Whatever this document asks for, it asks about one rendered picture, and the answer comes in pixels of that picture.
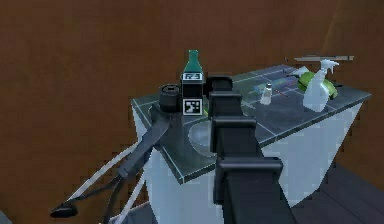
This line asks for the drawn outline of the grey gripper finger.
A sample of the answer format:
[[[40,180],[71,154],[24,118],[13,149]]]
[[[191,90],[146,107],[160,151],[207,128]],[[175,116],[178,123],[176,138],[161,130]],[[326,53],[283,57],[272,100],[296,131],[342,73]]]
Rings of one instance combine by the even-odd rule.
[[[50,216],[53,218],[68,218],[75,216],[77,214],[77,208],[73,205],[74,201],[79,201],[86,199],[92,195],[100,193],[101,191],[111,187],[114,183],[118,182],[117,178],[111,180],[106,186],[89,192],[86,194],[86,190],[96,183],[96,181],[103,176],[108,170],[114,167],[118,162],[122,161],[125,157],[127,157],[130,153],[132,153],[137,147],[138,143],[134,143],[128,148],[124,149],[118,155],[109,160],[106,164],[104,164],[99,170],[97,170],[90,178],[88,178],[74,193],[63,203],[58,205],[55,209],[53,209],[50,213]]]
[[[117,201],[120,191],[122,190],[125,182],[126,182],[125,179],[123,179],[120,176],[116,176],[106,185],[106,188],[112,187],[112,193],[110,194],[110,197],[108,199],[108,203],[107,203],[101,224],[109,224],[110,220],[113,218],[112,213],[113,213],[114,204]],[[123,223],[125,217],[128,215],[128,212],[131,210],[136,199],[138,198],[144,186],[144,183],[145,183],[144,175],[141,175],[137,184],[131,191],[123,209],[115,216],[116,221],[114,222],[114,224]]]

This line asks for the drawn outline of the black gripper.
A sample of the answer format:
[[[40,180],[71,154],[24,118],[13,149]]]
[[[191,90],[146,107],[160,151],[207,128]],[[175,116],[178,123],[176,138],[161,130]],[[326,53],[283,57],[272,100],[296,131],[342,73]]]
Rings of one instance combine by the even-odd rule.
[[[134,177],[148,162],[153,147],[164,139],[179,112],[179,96],[177,85],[164,85],[159,88],[159,101],[154,103],[150,110],[151,127],[118,169],[122,179]]]

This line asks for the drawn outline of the green glass bottle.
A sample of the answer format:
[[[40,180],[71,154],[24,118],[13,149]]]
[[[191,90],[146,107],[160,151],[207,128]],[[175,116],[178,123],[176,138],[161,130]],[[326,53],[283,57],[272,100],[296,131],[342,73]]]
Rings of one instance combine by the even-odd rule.
[[[189,50],[188,51],[188,62],[184,68],[185,72],[198,72],[202,73],[202,67],[199,63],[198,59],[198,51],[197,50]]]

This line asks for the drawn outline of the clear glass bowl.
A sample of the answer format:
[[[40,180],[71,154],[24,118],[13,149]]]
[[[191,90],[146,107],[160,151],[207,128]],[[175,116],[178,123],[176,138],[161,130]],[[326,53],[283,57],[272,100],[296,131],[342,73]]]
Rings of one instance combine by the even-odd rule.
[[[213,157],[213,153],[210,149],[211,143],[211,122],[203,121],[194,124],[188,133],[189,142],[198,154],[205,157]]]

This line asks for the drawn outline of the clear salt shaker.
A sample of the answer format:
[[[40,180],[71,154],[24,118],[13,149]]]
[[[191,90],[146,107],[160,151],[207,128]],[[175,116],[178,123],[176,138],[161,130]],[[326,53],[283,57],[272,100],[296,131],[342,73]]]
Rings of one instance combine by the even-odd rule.
[[[267,83],[263,90],[260,103],[263,105],[269,105],[271,103],[271,97],[272,97],[272,84]]]

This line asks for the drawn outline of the green lettuce head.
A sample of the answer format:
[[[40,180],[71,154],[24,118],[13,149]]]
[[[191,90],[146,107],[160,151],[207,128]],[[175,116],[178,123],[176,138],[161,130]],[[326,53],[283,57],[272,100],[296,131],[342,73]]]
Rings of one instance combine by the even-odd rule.
[[[300,78],[298,79],[298,82],[297,82],[297,87],[302,90],[302,91],[306,91],[306,88],[309,84],[309,82],[312,80],[312,78],[315,76],[315,73],[314,72],[304,72]],[[338,92],[336,90],[336,87],[327,79],[325,79],[323,81],[323,84],[328,88],[328,91],[329,91],[329,99],[330,100],[333,100],[337,97],[338,95]]]

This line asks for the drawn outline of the white counter dark tiled top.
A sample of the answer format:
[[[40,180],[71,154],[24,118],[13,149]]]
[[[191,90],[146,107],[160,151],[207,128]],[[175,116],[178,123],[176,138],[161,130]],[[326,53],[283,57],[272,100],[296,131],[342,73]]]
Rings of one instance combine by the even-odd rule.
[[[322,112],[302,105],[303,93],[294,69],[278,65],[236,75],[233,89],[242,94],[242,111],[257,120],[256,138],[267,157],[284,164],[280,185],[291,206],[322,182],[363,102],[371,95],[343,85]],[[272,84],[269,105],[260,103]],[[152,211],[158,224],[223,224],[222,210],[212,202],[215,159],[197,153],[189,129],[205,115],[181,119],[182,129],[167,147],[155,150],[144,169]]]

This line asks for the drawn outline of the white spray bottle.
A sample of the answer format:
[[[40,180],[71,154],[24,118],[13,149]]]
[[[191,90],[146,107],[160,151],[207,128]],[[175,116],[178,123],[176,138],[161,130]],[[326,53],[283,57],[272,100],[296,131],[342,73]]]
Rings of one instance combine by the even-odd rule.
[[[304,91],[303,106],[313,112],[322,112],[325,109],[329,99],[328,88],[323,84],[328,71],[333,71],[339,63],[331,60],[320,61],[320,69],[309,82],[306,91]]]

